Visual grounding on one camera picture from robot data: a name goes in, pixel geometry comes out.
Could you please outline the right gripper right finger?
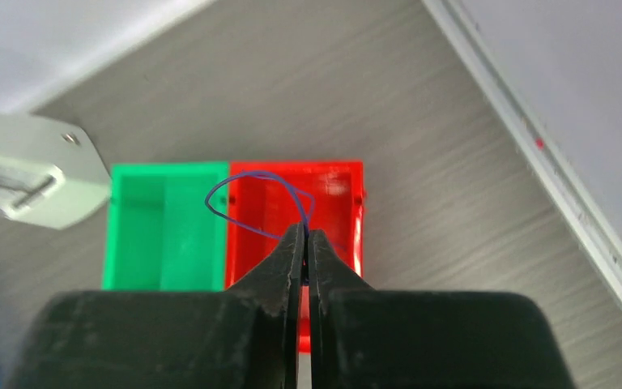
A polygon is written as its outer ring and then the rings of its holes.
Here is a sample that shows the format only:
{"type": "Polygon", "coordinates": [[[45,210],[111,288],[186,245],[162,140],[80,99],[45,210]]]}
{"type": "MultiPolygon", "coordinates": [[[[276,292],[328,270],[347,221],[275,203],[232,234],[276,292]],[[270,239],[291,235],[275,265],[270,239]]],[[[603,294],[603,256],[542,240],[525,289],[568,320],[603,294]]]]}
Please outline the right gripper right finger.
{"type": "Polygon", "coordinates": [[[371,287],[309,235],[315,388],[572,388],[543,311],[504,292],[371,287]]]}

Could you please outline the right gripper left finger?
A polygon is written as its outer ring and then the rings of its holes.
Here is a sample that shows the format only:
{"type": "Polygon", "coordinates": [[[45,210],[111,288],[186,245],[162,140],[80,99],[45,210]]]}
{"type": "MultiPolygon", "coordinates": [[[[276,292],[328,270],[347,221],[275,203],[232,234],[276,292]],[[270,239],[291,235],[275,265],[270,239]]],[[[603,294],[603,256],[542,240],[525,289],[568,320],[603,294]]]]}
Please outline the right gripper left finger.
{"type": "Polygon", "coordinates": [[[38,314],[10,388],[294,388],[305,227],[223,292],[76,291],[38,314]]]}

